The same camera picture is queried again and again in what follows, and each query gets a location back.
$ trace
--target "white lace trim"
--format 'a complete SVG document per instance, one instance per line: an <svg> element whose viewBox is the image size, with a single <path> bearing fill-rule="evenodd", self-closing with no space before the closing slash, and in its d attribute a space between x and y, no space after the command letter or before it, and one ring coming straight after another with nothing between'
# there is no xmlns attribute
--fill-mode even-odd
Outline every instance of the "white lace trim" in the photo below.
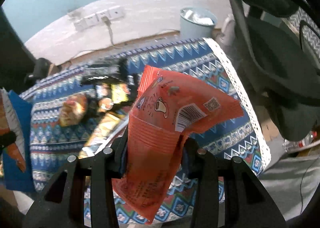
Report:
<svg viewBox="0 0 320 228"><path fill-rule="evenodd" d="M2 95L5 116L7 118L9 129L16 134L17 138L15 143L23 159L26 160L25 151L24 151L24 137L23 137L18 116L16 114L16 111L12 107L8 93L6 92L5 89L1 89L1 95Z"/></svg>
<svg viewBox="0 0 320 228"><path fill-rule="evenodd" d="M231 65L230 60L225 55L224 51L220 48L220 46L211 38L203 38L203 40L209 45L209 47L212 49L214 54L219 58L221 64L223 65L228 77L230 78L231 83L233 84L234 88L236 89L239 98L242 101L242 104L246 108L246 111L249 115L251 124L253 126L254 132L256 133L259 146L260 146L260 152L261 152L261 160L263 169L266 168L266 166L271 161L271 154L270 149L268 145L266 144L266 141L263 137L260 124L257 119L257 115L253 110L252 104L249 100L249 97L244 90L244 87L236 73L236 70Z"/></svg>

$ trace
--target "water bottle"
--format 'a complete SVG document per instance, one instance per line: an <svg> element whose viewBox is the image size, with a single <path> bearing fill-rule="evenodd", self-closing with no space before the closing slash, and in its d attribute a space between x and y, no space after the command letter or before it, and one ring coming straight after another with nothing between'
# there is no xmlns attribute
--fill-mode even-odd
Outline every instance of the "water bottle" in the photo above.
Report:
<svg viewBox="0 0 320 228"><path fill-rule="evenodd" d="M308 135L298 142L284 140L283 147L286 153L294 153L305 150L310 145L313 139L317 136L317 132L310 131Z"/></svg>

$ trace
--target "orange snack package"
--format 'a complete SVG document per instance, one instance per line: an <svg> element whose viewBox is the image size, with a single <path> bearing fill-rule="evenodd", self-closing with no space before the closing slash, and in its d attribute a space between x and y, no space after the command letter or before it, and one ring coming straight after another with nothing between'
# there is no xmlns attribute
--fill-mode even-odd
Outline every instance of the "orange snack package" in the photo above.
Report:
<svg viewBox="0 0 320 228"><path fill-rule="evenodd" d="M191 132L243 116L239 101L205 82L146 66L129 114L128 164L114 191L151 224Z"/></svg>

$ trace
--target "silver screw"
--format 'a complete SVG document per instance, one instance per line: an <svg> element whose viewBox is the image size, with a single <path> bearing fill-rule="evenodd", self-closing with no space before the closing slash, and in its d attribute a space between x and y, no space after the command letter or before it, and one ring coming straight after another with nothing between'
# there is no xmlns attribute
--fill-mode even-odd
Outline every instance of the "silver screw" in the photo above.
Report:
<svg viewBox="0 0 320 228"><path fill-rule="evenodd" d="M74 156L74 155L70 155L70 156L68 156L68 161L69 162L73 162L73 161L75 161L76 160L76 156Z"/></svg>
<svg viewBox="0 0 320 228"><path fill-rule="evenodd" d="M112 153L112 148L110 147L106 147L104 150L103 150L104 154L111 154Z"/></svg>
<svg viewBox="0 0 320 228"><path fill-rule="evenodd" d="M205 153L207 153L207 151L204 148L199 148L197 150L197 153L200 154L200 155L204 155Z"/></svg>
<svg viewBox="0 0 320 228"><path fill-rule="evenodd" d="M232 158L232 160L233 160L234 162L236 162L236 163L241 163L241 162L242 162L242 159L241 159L241 157L239 157L239 156L234 156L234 157Z"/></svg>

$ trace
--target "light blue trash bin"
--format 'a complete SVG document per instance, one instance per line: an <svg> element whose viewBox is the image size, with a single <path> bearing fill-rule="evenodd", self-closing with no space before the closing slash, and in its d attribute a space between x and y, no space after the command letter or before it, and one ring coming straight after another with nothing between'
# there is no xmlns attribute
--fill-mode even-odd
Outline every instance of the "light blue trash bin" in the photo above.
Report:
<svg viewBox="0 0 320 228"><path fill-rule="evenodd" d="M216 24L217 18L207 9L186 7L180 10L180 35L183 39L211 37Z"/></svg>

